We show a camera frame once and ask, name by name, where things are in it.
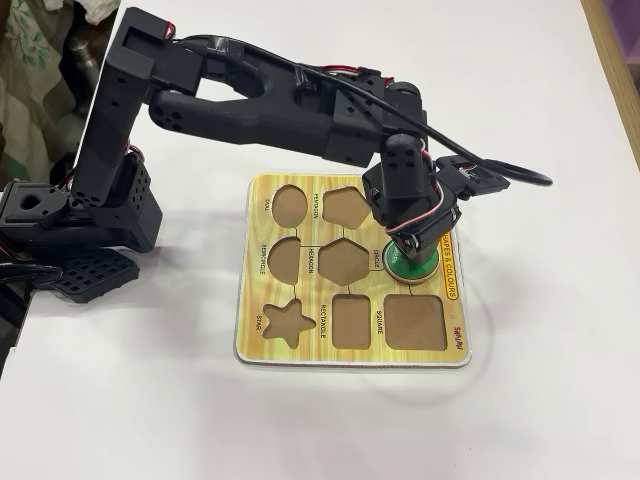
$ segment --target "mounting hole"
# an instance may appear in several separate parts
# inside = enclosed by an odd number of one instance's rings
[[[22,203],[20,204],[20,208],[23,210],[31,210],[32,208],[40,205],[40,199],[35,195],[27,195],[22,199]]]

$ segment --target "wood grain pattern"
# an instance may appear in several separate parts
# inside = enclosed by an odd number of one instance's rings
[[[640,168],[640,98],[624,61],[602,0],[581,0],[602,69]]]
[[[285,185],[299,187],[307,197],[307,215],[298,228],[282,228],[273,219],[271,202]],[[356,230],[323,220],[325,192],[352,186],[363,195],[362,181],[355,175],[263,174],[250,187],[249,220],[242,276],[236,349],[239,357],[251,363],[297,365],[366,366],[459,366],[470,356],[465,325],[462,292],[456,299],[447,296],[444,262],[438,272],[422,285],[403,285],[393,280],[382,266],[382,253],[389,237],[371,214]],[[280,239],[297,236],[301,241],[298,283],[287,285],[276,280],[266,265],[266,256]],[[339,238],[348,238],[369,252],[369,274],[351,285],[341,287],[320,276],[318,250]],[[454,247],[458,288],[462,289]],[[371,345],[366,350],[337,349],[331,341],[332,299],[338,294],[366,295],[371,301]],[[385,342],[384,299],[389,294],[437,295],[444,307],[447,347],[444,351],[394,350]],[[281,338],[265,339],[269,321],[265,304],[285,306],[291,299],[302,302],[302,315],[313,319],[316,327],[300,334],[299,345],[288,347]]]

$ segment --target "wooden edge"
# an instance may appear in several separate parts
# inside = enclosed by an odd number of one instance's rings
[[[640,168],[640,97],[602,0],[580,0],[602,69],[609,82],[629,144]]]

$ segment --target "shape sorter board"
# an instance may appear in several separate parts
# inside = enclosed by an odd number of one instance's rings
[[[420,285],[384,269],[390,239],[355,175],[262,174],[249,190],[236,351],[281,365],[457,367],[471,355],[454,232]]]

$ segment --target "white table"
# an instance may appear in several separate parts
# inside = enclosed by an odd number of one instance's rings
[[[556,183],[461,205],[467,367],[252,368],[233,354],[251,178],[356,169],[143,109],[158,247],[89,305],[35,297],[0,383],[2,478],[638,478],[640,175],[577,0],[147,8],[179,36],[412,81],[436,128]]]

